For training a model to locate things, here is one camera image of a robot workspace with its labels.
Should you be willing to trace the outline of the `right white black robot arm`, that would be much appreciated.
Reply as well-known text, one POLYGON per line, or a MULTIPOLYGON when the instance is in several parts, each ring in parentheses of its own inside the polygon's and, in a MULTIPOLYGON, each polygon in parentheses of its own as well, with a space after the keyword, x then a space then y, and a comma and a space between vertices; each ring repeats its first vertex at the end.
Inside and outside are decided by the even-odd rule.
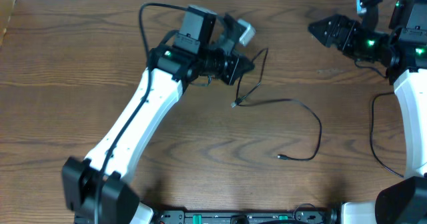
POLYGON ((308 31, 325 47, 354 61, 379 62, 397 96, 406 142, 403 181, 376 200, 342 204, 341 223, 426 222, 426 0, 396 0, 391 33, 376 31, 382 0, 356 0, 362 21, 333 15, 308 31))

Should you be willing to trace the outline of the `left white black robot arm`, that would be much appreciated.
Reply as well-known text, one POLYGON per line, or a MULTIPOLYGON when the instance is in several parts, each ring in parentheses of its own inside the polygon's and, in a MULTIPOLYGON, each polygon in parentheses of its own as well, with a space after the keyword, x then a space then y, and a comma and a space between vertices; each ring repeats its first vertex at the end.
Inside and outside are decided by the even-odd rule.
POLYGON ((233 85, 254 68, 236 51, 236 45, 247 45, 254 37, 250 23, 197 5, 183 13, 179 29, 145 49, 141 81, 113 127, 84 159, 65 162, 65 204, 76 223, 151 223, 155 211, 130 185, 161 120, 197 78, 233 85))

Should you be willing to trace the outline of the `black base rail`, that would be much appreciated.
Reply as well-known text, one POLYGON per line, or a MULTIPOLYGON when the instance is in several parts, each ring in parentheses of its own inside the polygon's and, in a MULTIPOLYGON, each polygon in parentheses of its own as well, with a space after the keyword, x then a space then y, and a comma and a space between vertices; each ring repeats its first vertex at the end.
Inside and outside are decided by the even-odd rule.
POLYGON ((317 208, 304 203, 295 209, 281 211, 190 211, 187 209, 156 210, 149 224, 260 224, 307 223, 336 224, 337 209, 317 208))

